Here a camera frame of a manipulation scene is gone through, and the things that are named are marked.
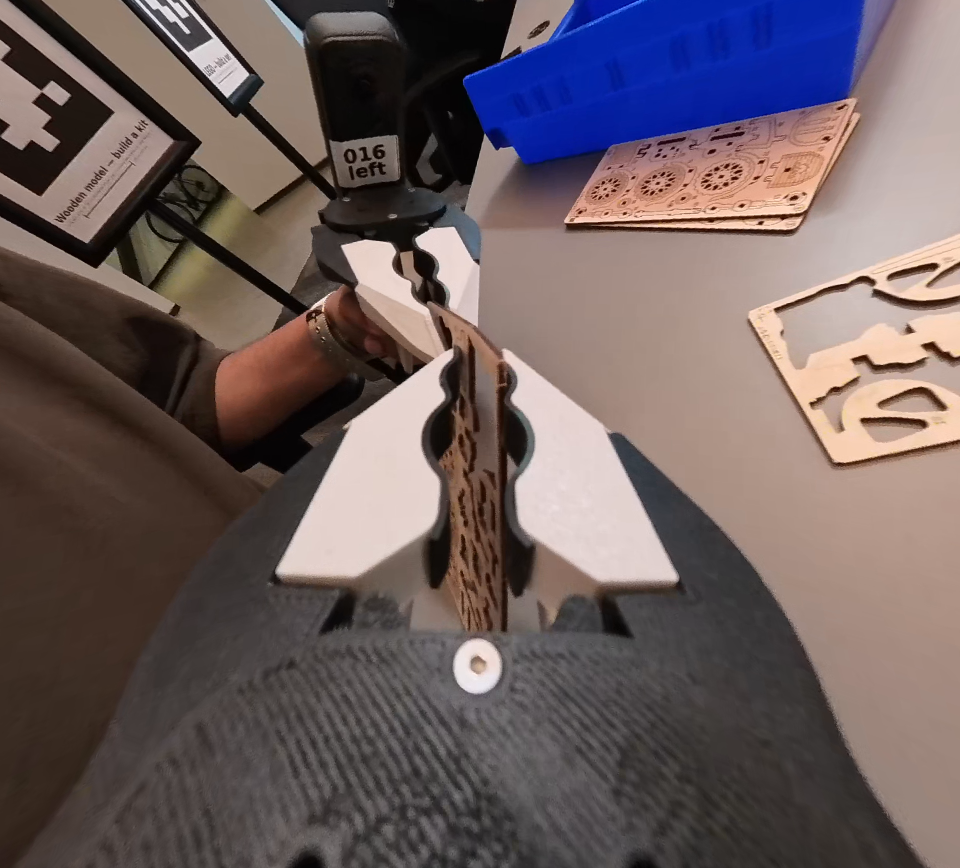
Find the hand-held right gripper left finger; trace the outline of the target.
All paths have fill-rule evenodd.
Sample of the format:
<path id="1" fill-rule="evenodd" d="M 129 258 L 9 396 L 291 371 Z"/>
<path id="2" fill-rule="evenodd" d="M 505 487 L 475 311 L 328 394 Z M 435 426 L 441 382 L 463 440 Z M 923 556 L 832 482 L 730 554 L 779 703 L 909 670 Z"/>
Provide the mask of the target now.
<path id="1" fill-rule="evenodd" d="M 276 569 L 286 586 L 418 594 L 442 482 L 425 451 L 448 350 L 354 418 Z"/>

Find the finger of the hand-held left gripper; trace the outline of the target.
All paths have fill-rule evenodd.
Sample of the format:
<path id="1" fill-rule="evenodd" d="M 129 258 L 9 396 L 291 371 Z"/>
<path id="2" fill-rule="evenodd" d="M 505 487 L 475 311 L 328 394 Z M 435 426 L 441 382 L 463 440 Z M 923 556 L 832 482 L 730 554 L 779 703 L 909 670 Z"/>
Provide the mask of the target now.
<path id="1" fill-rule="evenodd" d="M 415 238 L 415 250 L 427 257 L 425 297 L 470 324 L 479 316 L 479 264 L 457 229 L 433 227 Z"/>
<path id="2" fill-rule="evenodd" d="M 415 297 L 413 283 L 396 270 L 398 254 L 392 244 L 360 240 L 343 246 L 342 253 L 356 279 L 356 298 L 369 320 L 426 365 L 447 352 L 430 310 Z"/>

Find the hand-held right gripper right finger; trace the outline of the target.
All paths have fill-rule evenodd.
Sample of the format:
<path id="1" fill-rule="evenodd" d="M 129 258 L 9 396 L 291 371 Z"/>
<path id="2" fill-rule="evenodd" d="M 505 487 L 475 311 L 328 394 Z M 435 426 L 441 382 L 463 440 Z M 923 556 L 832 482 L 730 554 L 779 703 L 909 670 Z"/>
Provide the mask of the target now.
<path id="1" fill-rule="evenodd" d="M 515 596 L 672 590 L 679 574 L 606 427 L 509 349 L 505 412 L 521 456 L 507 490 Z"/>

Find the wooden sheet with gear cutouts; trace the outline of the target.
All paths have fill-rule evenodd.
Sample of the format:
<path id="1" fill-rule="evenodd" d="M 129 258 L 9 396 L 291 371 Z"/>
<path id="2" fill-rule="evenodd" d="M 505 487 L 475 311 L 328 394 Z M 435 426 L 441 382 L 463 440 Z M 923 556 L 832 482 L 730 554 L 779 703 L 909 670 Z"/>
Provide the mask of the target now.
<path id="1" fill-rule="evenodd" d="M 439 333 L 454 351 L 457 387 L 451 442 L 440 458 L 450 496 L 450 551 L 443 579 L 463 627 L 507 627 L 505 400 L 509 371 L 500 349 L 470 322 L 433 305 Z"/>

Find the person's left forearm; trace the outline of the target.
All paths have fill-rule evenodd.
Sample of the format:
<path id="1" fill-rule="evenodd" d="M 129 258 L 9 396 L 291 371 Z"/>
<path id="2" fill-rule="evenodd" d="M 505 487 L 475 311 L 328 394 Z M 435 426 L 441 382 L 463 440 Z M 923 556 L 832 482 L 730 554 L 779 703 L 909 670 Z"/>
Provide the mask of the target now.
<path id="1" fill-rule="evenodd" d="M 222 359 L 214 409 L 222 448 L 259 442 L 346 375 L 310 332 L 306 316 Z"/>

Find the grey desk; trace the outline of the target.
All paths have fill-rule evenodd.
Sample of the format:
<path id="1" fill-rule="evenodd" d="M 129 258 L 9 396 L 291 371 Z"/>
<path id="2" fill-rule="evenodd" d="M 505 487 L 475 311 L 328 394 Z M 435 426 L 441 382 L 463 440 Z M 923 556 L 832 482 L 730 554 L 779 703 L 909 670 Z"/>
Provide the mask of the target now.
<path id="1" fill-rule="evenodd" d="M 793 235 L 570 232 L 599 155 L 525 166 L 489 144 L 467 208 L 481 327 L 749 558 L 930 866 L 958 866 L 958 446 L 834 466 L 748 314 L 958 232 L 958 27 L 958 0 L 897 0 Z"/>

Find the person's left hand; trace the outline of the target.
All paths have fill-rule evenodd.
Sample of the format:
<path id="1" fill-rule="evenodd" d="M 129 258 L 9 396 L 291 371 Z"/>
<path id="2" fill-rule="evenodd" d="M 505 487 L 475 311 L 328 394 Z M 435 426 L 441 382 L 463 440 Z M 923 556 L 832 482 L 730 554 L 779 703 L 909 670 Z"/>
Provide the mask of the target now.
<path id="1" fill-rule="evenodd" d="M 323 312 L 332 333 L 354 356 L 367 363 L 399 363 L 396 342 L 362 311 L 354 289 L 340 286 L 324 301 Z"/>

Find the silver wristwatch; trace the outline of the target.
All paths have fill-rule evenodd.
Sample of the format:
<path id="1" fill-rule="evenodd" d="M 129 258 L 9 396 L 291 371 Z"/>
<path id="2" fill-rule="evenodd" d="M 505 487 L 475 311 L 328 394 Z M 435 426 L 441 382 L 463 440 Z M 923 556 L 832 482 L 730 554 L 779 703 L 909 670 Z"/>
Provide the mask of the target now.
<path id="1" fill-rule="evenodd" d="M 378 367 L 378 359 L 350 343 L 330 319 L 327 302 L 331 296 L 328 294 L 317 300 L 304 315 L 313 346 L 344 374 L 370 382 L 385 380 L 387 374 L 382 367 Z"/>

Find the black easel leg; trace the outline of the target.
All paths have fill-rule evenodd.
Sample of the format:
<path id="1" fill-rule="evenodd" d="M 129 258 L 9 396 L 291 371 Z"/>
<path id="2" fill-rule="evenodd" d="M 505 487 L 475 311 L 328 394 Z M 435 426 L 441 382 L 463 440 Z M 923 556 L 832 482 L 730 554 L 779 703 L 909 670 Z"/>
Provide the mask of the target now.
<path id="1" fill-rule="evenodd" d="M 307 311 L 307 306 L 300 300 L 283 290 L 282 287 L 275 284 L 264 274 L 258 272 L 258 270 L 239 256 L 219 244 L 212 237 L 204 233 L 197 225 L 175 213 L 160 200 L 150 201 L 147 205 L 146 212 L 159 218 L 164 224 L 178 232 L 187 242 L 213 258 L 233 274 L 242 278 L 263 295 L 279 304 L 283 309 L 294 313 L 295 316 L 299 316 Z"/>
<path id="2" fill-rule="evenodd" d="M 252 105 L 247 104 L 242 115 L 253 127 L 288 160 L 299 173 L 329 200 L 338 197 L 336 188 L 312 165 L 272 124 Z"/>

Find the wooden sheet with large cutouts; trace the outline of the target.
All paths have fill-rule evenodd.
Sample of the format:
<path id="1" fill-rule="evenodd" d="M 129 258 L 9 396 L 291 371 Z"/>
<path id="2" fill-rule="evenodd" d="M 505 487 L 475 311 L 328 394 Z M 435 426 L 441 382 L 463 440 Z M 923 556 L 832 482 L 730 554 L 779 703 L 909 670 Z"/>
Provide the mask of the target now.
<path id="1" fill-rule="evenodd" d="M 959 237 L 841 275 L 753 309 L 750 326 L 798 409 L 838 466 L 958 442 Z M 827 344 L 800 354 L 786 313 L 851 289 L 906 313 L 895 322 L 830 331 Z"/>

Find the stack of engraved wooden sheets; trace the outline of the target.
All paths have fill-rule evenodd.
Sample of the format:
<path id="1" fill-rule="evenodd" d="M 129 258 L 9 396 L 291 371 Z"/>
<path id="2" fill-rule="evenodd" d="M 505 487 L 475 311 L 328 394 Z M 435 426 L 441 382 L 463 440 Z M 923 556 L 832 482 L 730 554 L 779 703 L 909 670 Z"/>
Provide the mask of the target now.
<path id="1" fill-rule="evenodd" d="M 610 147 L 569 228 L 794 230 L 859 121 L 858 100 Z"/>

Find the large blue plastic bin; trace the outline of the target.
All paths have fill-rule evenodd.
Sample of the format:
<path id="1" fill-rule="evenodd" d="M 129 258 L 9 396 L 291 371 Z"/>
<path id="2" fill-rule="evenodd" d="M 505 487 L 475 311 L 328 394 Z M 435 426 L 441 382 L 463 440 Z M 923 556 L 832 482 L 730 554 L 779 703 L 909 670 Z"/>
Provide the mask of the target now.
<path id="1" fill-rule="evenodd" d="M 469 75 L 497 149 L 527 164 L 818 106 L 858 82 L 867 0 L 637 0 Z"/>

